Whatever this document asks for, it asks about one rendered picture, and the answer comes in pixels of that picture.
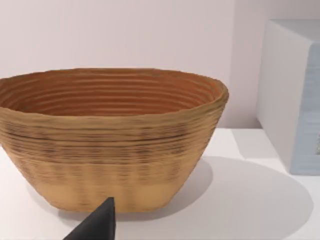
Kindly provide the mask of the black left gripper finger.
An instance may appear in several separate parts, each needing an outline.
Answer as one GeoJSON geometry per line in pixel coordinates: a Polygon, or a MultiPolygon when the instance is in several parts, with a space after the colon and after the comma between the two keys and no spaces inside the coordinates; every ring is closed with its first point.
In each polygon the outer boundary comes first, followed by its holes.
{"type": "Polygon", "coordinates": [[[115,240],[115,199],[108,197],[62,240],[115,240]]]}

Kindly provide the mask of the woven brown basket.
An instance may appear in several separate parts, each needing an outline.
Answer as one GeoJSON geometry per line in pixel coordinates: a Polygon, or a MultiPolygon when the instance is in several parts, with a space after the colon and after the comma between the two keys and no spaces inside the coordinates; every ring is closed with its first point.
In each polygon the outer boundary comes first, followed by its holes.
{"type": "Polygon", "coordinates": [[[72,68],[0,79],[0,145],[60,210],[166,206],[201,159],[228,102],[208,76],[157,68],[72,68]]]}

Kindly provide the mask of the pale microwave oven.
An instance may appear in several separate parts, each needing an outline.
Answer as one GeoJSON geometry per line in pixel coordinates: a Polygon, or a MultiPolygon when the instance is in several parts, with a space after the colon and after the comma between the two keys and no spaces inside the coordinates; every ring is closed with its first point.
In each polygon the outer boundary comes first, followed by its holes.
{"type": "Polygon", "coordinates": [[[320,176],[320,19],[267,23],[256,117],[288,173],[320,176]]]}

